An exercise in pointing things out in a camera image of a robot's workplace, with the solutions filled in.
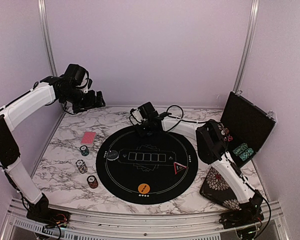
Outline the green poker chip stack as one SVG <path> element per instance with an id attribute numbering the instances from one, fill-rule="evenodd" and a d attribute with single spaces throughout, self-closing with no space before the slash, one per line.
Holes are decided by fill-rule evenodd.
<path id="1" fill-rule="evenodd" d="M 81 155 L 82 156 L 88 156 L 89 154 L 90 154 L 90 152 L 89 152 L 89 148 L 86 146 L 86 145 L 82 145 L 80 148 L 79 148 L 79 150 L 80 150 L 80 153 L 81 153 Z"/>

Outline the red triangular marker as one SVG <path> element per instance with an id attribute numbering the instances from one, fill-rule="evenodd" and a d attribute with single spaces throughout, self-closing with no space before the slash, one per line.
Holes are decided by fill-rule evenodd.
<path id="1" fill-rule="evenodd" d="M 174 174 L 175 175 L 177 175 L 179 172 L 187 169 L 187 166 L 185 166 L 181 163 L 178 163 L 178 162 L 174 162 L 173 167 L 174 167 Z"/>

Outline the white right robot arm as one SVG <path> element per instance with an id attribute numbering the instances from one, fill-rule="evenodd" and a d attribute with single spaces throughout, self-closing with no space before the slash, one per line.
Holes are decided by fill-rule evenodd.
<path id="1" fill-rule="evenodd" d="M 129 114 L 131 124 L 141 137 L 155 132 L 171 132 L 196 141 L 199 159 L 210 166 L 199 192 L 229 209 L 221 215 L 220 222 L 224 227 L 264 220 L 261 209 L 264 197 L 250 185 L 232 159 L 228 151 L 229 134 L 221 122 L 186 120 L 182 115 L 173 116 L 169 110 L 158 113 L 151 102 L 131 109 Z"/>

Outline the orange big blind button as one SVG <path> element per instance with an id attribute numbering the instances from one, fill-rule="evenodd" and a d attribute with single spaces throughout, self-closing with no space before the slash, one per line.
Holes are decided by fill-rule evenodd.
<path id="1" fill-rule="evenodd" d="M 137 189 L 140 194 L 147 194 L 150 192 L 151 188 L 147 183 L 141 183 Z"/>

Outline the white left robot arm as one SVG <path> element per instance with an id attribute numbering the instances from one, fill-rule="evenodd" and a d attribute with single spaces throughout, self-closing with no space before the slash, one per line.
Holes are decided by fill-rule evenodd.
<path id="1" fill-rule="evenodd" d="M 26 217 L 48 225 L 65 223 L 67 211 L 49 207 L 48 198 L 35 185 L 21 161 L 19 147 L 12 135 L 16 127 L 42 107 L 56 101 L 71 103 L 73 114 L 105 107 L 101 91 L 91 89 L 89 72 L 69 64 L 61 76 L 48 76 L 7 105 L 0 108 L 0 168 L 10 184 L 28 203 Z"/>

